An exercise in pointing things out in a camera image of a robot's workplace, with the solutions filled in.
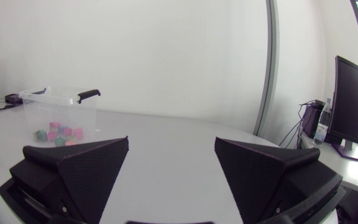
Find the plastic bottle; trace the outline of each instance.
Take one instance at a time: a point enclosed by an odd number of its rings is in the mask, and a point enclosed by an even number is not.
[[[326,138],[329,122],[331,121],[331,99],[327,98],[327,102],[321,111],[320,119],[318,121],[316,134],[314,134],[313,145],[320,147]]]

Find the purple object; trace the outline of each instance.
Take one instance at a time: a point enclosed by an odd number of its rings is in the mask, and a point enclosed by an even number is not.
[[[331,144],[333,146],[333,148],[338,152],[338,154],[345,159],[351,159],[354,161],[358,162],[358,157],[357,155],[355,155],[355,150],[352,150],[352,148],[350,148],[350,150],[347,150],[345,147],[338,145],[338,144]]]
[[[51,122],[49,123],[49,128],[60,128],[59,122]]]
[[[84,138],[84,131],[82,128],[74,129],[74,137],[77,139],[83,139]]]
[[[66,129],[66,128],[68,128],[68,127],[66,127],[66,126],[60,126],[59,128],[58,128],[58,134],[64,134],[64,130]]]
[[[73,135],[73,130],[71,128],[65,128],[63,130],[63,134],[67,137],[67,136],[72,136]]]
[[[56,137],[57,137],[57,133],[55,131],[48,132],[48,140],[49,141],[54,141]]]

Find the green cube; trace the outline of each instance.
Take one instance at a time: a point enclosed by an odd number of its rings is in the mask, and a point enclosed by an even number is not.
[[[62,138],[62,137],[57,137],[55,139],[55,145],[56,146],[64,146],[66,143],[66,139]]]
[[[35,137],[38,141],[48,141],[47,132],[45,130],[39,130],[35,133]]]
[[[78,141],[78,139],[77,139],[76,137],[74,137],[74,136],[67,136],[67,137],[66,137],[66,140],[67,140],[67,141],[73,141],[73,142],[75,142],[75,143],[77,143],[77,141]]]

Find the white desk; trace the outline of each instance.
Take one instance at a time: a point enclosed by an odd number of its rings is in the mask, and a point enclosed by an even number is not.
[[[313,147],[313,140],[306,133],[302,133],[302,147]],[[328,143],[320,147],[320,162],[343,176],[342,186],[358,191],[358,162],[342,158],[336,150]]]
[[[129,137],[101,223],[242,223],[214,152],[215,137],[274,146],[251,134],[190,119],[97,112],[96,140]],[[33,144],[22,106],[0,111],[0,186]],[[329,223],[337,223],[335,210]],[[18,223],[0,197],[0,223]]]

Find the clear plastic container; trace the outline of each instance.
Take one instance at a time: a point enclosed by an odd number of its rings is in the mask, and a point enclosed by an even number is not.
[[[29,134],[47,147],[94,141],[96,95],[99,90],[52,86],[20,92]]]

